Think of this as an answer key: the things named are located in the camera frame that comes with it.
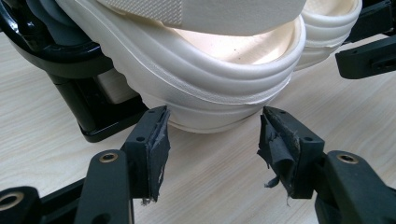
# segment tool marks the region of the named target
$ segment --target light wood surface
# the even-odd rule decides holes
[[[4,34],[0,54],[0,190],[33,186],[47,195],[84,177],[96,153],[121,147],[132,127],[86,142],[45,72],[25,61]],[[294,74],[271,106],[323,138],[326,151],[359,154],[396,188],[395,86],[395,73],[343,79],[330,57]],[[136,222],[317,223],[314,200],[287,199],[281,186],[264,188],[275,175],[256,155],[259,115],[224,133],[170,127],[160,199],[148,206],[134,200]]]

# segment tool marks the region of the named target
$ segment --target wooden table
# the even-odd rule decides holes
[[[25,61],[4,34],[0,54],[0,190],[33,186],[47,195],[84,177],[96,153],[121,147],[132,127],[88,143],[45,72]],[[332,56],[295,73],[271,106],[323,138],[326,151],[359,154],[396,188],[395,86],[395,73],[343,79]],[[314,200],[288,199],[281,186],[264,188],[275,175],[256,155],[259,115],[224,133],[170,127],[160,199],[148,206],[134,200],[136,222],[317,223]]]

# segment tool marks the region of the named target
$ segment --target screw hole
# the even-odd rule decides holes
[[[101,215],[96,216],[91,224],[107,224],[110,222],[111,216],[108,213],[103,213]]]
[[[23,199],[22,192],[10,192],[0,198],[0,212],[8,210],[20,203]]]
[[[119,155],[117,155],[116,153],[110,152],[110,153],[107,153],[107,154],[101,156],[99,161],[101,161],[101,162],[111,162],[111,161],[116,160],[118,157],[119,157]]]
[[[137,137],[137,138],[136,138],[136,141],[138,141],[138,142],[143,142],[143,141],[145,141],[145,140],[146,140],[145,137]]]
[[[337,155],[337,158],[338,158],[338,160],[340,160],[340,161],[343,161],[343,162],[345,162],[345,163],[350,163],[350,164],[356,164],[356,163],[359,162],[355,157],[349,156],[349,155],[347,155],[347,154],[340,154],[340,155]]]

